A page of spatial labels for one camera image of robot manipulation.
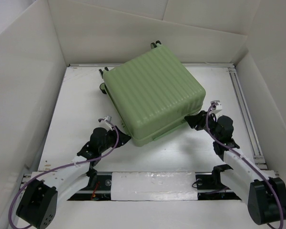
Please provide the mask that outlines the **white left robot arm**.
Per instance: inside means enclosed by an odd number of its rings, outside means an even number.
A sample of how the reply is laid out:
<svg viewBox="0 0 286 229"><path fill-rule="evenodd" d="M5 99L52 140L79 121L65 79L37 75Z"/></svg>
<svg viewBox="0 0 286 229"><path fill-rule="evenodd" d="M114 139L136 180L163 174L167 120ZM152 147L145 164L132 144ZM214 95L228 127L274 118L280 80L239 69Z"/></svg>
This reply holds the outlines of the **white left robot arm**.
<svg viewBox="0 0 286 229"><path fill-rule="evenodd" d="M61 203L83 188L95 187L97 171L94 167L98 162L130 140L131 136L116 126L95 128L70 164L39 174L26 183L16 216L29 226L47 228Z"/></svg>

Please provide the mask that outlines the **black metal base rail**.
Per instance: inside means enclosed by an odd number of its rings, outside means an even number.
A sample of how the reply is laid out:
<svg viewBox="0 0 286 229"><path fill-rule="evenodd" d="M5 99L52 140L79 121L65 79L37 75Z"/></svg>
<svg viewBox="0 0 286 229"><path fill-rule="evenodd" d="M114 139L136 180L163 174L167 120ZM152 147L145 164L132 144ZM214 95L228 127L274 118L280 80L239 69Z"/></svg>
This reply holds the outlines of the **black metal base rail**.
<svg viewBox="0 0 286 229"><path fill-rule="evenodd" d="M100 172L94 185L79 190L71 201L238 200L210 172Z"/></svg>

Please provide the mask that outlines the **green hard-shell suitcase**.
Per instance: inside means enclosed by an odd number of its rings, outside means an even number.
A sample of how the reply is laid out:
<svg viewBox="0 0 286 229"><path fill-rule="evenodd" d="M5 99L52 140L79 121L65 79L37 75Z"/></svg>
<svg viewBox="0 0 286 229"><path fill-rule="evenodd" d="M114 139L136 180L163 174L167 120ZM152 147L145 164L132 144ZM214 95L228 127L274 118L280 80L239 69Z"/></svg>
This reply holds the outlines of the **green hard-shell suitcase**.
<svg viewBox="0 0 286 229"><path fill-rule="evenodd" d="M112 69L99 70L100 88L136 146L173 132L202 109L206 91L160 41L150 51Z"/></svg>

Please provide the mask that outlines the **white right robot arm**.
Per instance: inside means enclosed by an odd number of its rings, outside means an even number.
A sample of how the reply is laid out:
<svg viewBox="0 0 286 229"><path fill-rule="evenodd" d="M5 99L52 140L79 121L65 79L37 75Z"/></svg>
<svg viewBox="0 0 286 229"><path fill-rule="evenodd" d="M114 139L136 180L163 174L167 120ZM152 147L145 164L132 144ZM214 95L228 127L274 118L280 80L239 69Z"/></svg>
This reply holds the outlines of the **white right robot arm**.
<svg viewBox="0 0 286 229"><path fill-rule="evenodd" d="M247 205L249 215L257 225L272 228L279 222L283 228L286 220L286 186L282 179L270 177L241 152L233 139L233 120L228 116L217 118L201 111L185 117L192 129L205 130L213 138L215 154L223 161L209 175L196 175L193 187L204 196L215 196L227 189L233 191Z"/></svg>

